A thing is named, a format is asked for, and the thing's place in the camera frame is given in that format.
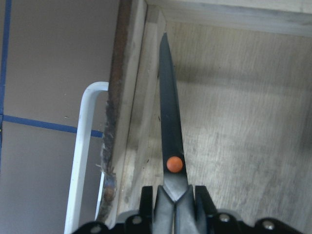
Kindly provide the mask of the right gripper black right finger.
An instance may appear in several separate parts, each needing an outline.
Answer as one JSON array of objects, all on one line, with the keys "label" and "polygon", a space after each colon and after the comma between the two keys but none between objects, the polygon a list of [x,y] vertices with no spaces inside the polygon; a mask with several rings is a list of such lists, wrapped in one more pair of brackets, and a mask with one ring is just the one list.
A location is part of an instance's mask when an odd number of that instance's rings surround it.
[{"label": "right gripper black right finger", "polygon": [[199,234],[210,234],[216,207],[205,186],[195,187],[195,223]]}]

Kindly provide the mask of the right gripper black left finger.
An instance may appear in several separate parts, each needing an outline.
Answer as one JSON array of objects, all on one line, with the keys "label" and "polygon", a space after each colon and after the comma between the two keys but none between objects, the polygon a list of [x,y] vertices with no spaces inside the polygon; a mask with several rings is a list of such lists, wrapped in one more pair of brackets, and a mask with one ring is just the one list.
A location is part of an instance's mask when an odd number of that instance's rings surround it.
[{"label": "right gripper black left finger", "polygon": [[141,191],[139,214],[142,218],[143,233],[152,233],[153,223],[153,187],[144,186]]}]

